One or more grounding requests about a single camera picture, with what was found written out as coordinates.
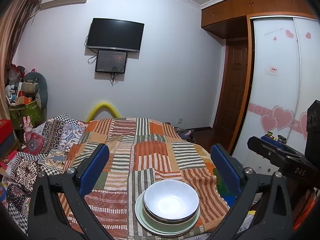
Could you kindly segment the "mint green plate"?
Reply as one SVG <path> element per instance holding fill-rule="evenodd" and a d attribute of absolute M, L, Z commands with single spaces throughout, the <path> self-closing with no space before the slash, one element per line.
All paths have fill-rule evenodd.
<path fill-rule="evenodd" d="M 190 231 L 198 221 L 200 217 L 200 209 L 186 222 L 167 224 L 159 222 L 152 218 L 144 207 L 144 192 L 138 197 L 135 204 L 136 217 L 141 226 L 153 234 L 159 236 L 181 236 Z"/>

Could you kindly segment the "white bowl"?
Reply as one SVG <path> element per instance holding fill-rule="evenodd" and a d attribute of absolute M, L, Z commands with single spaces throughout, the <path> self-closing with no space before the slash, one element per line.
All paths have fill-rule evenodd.
<path fill-rule="evenodd" d="M 144 192 L 143 202 L 149 213 L 166 221 L 180 221 L 199 208 L 199 195 L 190 185 L 173 179 L 160 180 Z"/>

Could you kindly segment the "mint green bowl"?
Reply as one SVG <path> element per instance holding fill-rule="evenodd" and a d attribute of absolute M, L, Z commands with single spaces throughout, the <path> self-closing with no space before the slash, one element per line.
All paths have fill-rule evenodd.
<path fill-rule="evenodd" d="M 174 228 L 176 228 L 178 231 L 181 231 L 183 228 L 192 228 L 200 216 L 200 209 L 197 208 L 196 212 L 191 215 L 189 218 L 186 218 L 182 221 L 166 221 L 161 220 L 160 218 L 157 218 L 155 215 L 153 215 L 145 206 L 144 204 L 144 192 L 140 195 L 140 200 L 142 203 L 142 211 L 141 211 L 141 217 L 144 217 L 144 220 L 148 222 L 148 224 L 152 228 L 157 228 L 159 230 L 164 230 L 165 227 L 170 228 L 170 231 L 172 231 Z"/>

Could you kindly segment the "checkered patterned bed quilt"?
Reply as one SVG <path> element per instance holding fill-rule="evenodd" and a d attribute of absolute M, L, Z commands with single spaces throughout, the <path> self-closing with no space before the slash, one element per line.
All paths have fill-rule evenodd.
<path fill-rule="evenodd" d="M 31 130 L 26 147 L 5 161 L 7 196 L 4 205 L 19 228 L 26 233 L 31 192 L 39 172 L 58 175 L 63 172 L 72 146 L 84 136 L 88 123 L 66 113 L 48 119 Z"/>

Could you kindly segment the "pink rabbit toy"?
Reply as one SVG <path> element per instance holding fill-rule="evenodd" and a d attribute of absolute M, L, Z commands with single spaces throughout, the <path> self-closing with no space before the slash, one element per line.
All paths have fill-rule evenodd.
<path fill-rule="evenodd" d="M 30 116 L 23 117 L 23 129 L 24 129 L 24 142 L 28 143 L 31 138 L 31 134 L 33 130 Z"/>

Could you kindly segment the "white wardrobe with hearts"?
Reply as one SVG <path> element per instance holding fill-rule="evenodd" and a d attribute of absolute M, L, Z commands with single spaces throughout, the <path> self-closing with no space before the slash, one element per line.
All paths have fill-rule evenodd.
<path fill-rule="evenodd" d="M 307 110 L 319 99 L 319 23 L 303 17 L 255 17 L 252 28 L 252 87 L 233 157 L 255 172 L 271 174 L 277 167 L 247 142 L 271 132 L 304 153 Z"/>

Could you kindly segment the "brown wooden door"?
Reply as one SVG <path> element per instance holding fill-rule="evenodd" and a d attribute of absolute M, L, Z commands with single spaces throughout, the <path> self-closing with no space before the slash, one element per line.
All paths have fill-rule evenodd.
<path fill-rule="evenodd" d="M 229 149 L 238 122 L 246 84 L 248 41 L 227 40 L 225 66 L 213 132 L 214 142 Z"/>

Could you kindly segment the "orange striped patchwork tablecloth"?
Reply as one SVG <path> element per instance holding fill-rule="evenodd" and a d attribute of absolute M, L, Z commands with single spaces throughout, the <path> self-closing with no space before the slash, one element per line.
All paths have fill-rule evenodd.
<path fill-rule="evenodd" d="M 200 217 L 188 237 L 213 231 L 228 212 L 209 153 L 182 140 L 171 125 L 147 118 L 107 118 L 80 127 L 76 135 L 66 135 L 66 159 L 60 167 L 78 166 L 99 144 L 108 147 L 108 162 L 85 201 L 113 238 L 153 239 L 138 223 L 135 203 L 159 180 L 182 181 L 199 195 Z"/>

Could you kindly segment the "green storage box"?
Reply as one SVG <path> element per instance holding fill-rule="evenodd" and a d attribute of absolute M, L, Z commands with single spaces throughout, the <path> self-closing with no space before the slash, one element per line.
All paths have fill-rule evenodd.
<path fill-rule="evenodd" d="M 37 102 L 33 101 L 27 105 L 9 106 L 9 113 L 14 129 L 23 129 L 23 117 L 30 116 L 31 124 L 35 127 L 42 120 L 42 112 Z"/>

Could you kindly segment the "grey green plush toy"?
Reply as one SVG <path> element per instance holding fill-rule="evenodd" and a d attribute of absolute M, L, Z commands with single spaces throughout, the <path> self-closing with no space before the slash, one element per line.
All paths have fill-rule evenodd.
<path fill-rule="evenodd" d="M 48 87 L 44 76 L 39 72 L 29 72 L 24 76 L 22 91 L 35 97 L 39 109 L 44 110 L 48 102 Z"/>

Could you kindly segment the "small black monitor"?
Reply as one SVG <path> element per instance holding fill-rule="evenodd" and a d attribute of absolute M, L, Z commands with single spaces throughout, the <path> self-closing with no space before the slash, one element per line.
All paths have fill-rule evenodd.
<path fill-rule="evenodd" d="M 127 52 L 99 50 L 95 71 L 98 73 L 124 74 L 127 63 Z"/>

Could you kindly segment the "wooden overhead cabinets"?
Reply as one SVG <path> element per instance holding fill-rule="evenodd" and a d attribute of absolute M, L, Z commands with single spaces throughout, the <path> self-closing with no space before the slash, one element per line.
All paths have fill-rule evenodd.
<path fill-rule="evenodd" d="M 202 9 L 201 27 L 221 39 L 242 38 L 248 36 L 250 15 L 315 18 L 305 0 L 225 0 Z"/>

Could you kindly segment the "brown curtain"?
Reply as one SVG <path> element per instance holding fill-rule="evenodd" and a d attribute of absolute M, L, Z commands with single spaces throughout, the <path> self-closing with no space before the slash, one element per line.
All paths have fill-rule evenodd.
<path fill-rule="evenodd" d="M 39 0 L 13 0 L 1 16 L 1 119 L 10 118 L 5 83 L 24 29 L 38 4 Z"/>

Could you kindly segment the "black wall television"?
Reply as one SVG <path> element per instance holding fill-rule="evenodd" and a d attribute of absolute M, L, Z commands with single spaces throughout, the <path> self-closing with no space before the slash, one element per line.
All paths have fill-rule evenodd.
<path fill-rule="evenodd" d="M 143 31 L 144 23 L 93 18 L 86 47 L 140 52 Z"/>

